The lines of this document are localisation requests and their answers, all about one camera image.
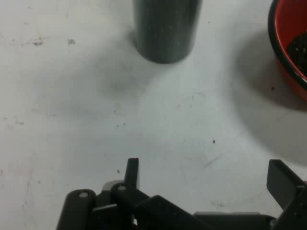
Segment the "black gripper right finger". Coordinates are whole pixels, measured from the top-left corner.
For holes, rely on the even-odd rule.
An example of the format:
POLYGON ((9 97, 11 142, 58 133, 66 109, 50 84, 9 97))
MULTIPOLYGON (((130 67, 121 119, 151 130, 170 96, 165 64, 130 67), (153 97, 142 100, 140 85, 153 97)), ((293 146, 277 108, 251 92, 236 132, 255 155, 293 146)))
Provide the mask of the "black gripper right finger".
POLYGON ((307 183, 282 160, 269 160, 267 189, 283 209, 274 221, 273 230, 307 228, 307 183))

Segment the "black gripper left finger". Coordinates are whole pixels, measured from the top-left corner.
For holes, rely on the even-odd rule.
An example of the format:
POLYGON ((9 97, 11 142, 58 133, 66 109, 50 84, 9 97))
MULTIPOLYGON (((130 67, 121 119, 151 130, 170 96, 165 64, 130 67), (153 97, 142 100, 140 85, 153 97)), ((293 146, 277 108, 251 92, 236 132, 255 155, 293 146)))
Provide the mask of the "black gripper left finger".
POLYGON ((159 195, 137 189, 139 160, 130 158, 125 178, 96 195, 89 189, 66 196, 58 230, 204 230, 206 225, 159 195))

